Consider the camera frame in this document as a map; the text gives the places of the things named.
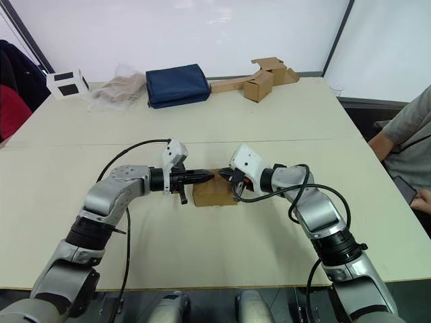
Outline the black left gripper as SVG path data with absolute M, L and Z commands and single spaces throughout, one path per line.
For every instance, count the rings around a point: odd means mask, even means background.
M 213 178 L 213 173 L 209 170 L 186 171 L 183 163 L 172 167 L 170 171 L 170 193 L 178 194 L 182 205 L 188 203 L 184 184 L 186 176 L 188 177 L 187 184 L 201 184 L 210 181 Z

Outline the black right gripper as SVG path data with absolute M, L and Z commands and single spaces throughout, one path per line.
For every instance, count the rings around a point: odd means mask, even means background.
M 219 169 L 218 174 L 231 184 L 232 196 L 234 201 L 240 201 L 244 190 L 253 191 L 253 183 L 245 176 L 245 173 L 238 168 Z

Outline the person's bare hand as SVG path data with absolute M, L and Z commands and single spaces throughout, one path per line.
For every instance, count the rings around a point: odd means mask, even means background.
M 428 189 L 419 190 L 410 206 L 412 209 L 431 214 L 431 191 Z

